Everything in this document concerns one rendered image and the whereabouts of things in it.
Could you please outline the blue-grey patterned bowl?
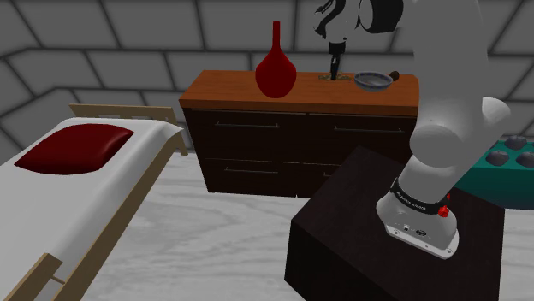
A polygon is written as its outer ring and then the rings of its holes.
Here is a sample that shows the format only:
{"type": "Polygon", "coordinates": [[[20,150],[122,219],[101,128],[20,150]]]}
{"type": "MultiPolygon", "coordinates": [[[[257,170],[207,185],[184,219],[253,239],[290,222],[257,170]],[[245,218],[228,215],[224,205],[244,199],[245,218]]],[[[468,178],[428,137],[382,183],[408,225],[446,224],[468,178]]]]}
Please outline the blue-grey patterned bowl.
{"type": "Polygon", "coordinates": [[[358,72],[353,77],[354,84],[365,91],[384,91],[395,81],[387,74],[378,72],[358,72]]]}

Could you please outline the red long-necked vase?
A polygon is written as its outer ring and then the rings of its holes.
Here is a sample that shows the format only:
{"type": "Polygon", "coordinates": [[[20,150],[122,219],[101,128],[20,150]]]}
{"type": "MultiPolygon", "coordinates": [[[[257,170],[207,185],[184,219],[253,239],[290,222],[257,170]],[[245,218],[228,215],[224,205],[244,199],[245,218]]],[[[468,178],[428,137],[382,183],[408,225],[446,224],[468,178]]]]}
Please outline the red long-necked vase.
{"type": "Polygon", "coordinates": [[[272,23],[272,46],[267,56],[255,69],[259,90],[269,98],[288,95],[294,87],[297,72],[281,48],[281,22],[272,23]]]}

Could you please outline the brown chest of drawers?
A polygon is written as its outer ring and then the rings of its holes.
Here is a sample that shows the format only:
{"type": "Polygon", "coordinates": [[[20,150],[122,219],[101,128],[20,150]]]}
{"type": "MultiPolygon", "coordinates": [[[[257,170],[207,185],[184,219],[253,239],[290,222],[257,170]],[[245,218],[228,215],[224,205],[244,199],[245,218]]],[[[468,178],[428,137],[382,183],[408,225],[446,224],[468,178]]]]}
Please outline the brown chest of drawers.
{"type": "Polygon", "coordinates": [[[299,72],[268,98],[252,71],[205,70],[180,106],[209,192],[309,198],[358,146],[406,163],[418,92],[412,74],[371,92],[299,72]]]}

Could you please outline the dark robot stand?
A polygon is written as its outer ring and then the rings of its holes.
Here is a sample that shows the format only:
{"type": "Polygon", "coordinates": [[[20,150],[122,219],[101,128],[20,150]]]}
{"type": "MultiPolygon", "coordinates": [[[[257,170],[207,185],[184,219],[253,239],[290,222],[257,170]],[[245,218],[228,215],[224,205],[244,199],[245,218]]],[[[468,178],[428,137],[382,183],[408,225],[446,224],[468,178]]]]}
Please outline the dark robot stand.
{"type": "Polygon", "coordinates": [[[442,260],[376,212],[402,166],[357,147],[291,221],[286,282],[306,301],[499,301],[505,210],[451,191],[460,243],[442,260]]]}

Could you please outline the dark red pillow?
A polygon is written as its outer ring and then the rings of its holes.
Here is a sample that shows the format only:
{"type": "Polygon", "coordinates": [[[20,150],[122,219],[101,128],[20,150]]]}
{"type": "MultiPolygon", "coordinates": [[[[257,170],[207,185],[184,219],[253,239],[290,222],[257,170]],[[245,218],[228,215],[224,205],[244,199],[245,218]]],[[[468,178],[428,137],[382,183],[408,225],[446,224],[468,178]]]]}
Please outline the dark red pillow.
{"type": "Polygon", "coordinates": [[[109,124],[78,124],[43,139],[15,166],[40,174],[87,174],[101,169],[134,135],[109,124]]]}

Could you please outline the white bed with wooden frame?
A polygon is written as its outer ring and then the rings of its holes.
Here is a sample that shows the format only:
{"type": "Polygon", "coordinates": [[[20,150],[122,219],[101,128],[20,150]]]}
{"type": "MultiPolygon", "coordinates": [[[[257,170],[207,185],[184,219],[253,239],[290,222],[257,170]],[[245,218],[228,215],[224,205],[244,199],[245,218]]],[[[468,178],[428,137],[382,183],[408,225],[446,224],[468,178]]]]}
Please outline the white bed with wooden frame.
{"type": "Polygon", "coordinates": [[[81,301],[175,150],[187,154],[170,107],[77,104],[75,125],[133,136],[100,169],[40,174],[0,165],[0,301],[81,301]]]}

